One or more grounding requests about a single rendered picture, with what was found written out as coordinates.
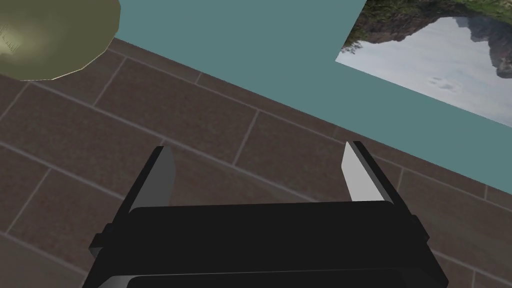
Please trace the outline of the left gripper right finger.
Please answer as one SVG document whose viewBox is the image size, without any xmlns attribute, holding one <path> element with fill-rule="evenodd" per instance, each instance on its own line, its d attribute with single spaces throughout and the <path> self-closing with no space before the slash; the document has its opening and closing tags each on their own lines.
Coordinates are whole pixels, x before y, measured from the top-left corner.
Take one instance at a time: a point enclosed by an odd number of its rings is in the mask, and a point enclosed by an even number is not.
<svg viewBox="0 0 512 288">
<path fill-rule="evenodd" d="M 361 141 L 345 143 L 340 167 L 351 201 L 386 201 L 410 215 L 400 194 Z"/>
</svg>

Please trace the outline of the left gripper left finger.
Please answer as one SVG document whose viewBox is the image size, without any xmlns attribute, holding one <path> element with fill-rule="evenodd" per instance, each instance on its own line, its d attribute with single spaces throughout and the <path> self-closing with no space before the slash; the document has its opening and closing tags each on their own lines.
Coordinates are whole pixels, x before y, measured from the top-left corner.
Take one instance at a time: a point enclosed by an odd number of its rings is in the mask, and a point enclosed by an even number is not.
<svg viewBox="0 0 512 288">
<path fill-rule="evenodd" d="M 175 177 L 176 165 L 171 147 L 157 146 L 122 201 L 113 222 L 120 222 L 136 208 L 167 206 Z"/>
</svg>

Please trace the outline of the olive round object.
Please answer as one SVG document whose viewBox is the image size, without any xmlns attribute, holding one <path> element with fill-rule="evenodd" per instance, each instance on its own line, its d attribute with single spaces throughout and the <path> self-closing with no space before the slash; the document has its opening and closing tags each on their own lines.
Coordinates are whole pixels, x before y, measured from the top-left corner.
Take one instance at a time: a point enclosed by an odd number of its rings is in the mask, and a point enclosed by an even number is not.
<svg viewBox="0 0 512 288">
<path fill-rule="evenodd" d="M 101 56 L 118 32 L 120 0 L 0 0 L 0 75 L 55 80 Z"/>
</svg>

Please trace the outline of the mountain landscape wall picture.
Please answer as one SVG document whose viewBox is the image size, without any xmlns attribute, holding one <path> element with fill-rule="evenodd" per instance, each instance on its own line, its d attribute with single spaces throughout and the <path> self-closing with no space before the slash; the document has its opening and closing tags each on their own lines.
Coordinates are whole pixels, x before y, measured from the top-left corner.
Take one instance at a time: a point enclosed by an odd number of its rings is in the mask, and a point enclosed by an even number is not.
<svg viewBox="0 0 512 288">
<path fill-rule="evenodd" d="M 366 0 L 336 61 L 512 128 L 512 0 Z"/>
</svg>

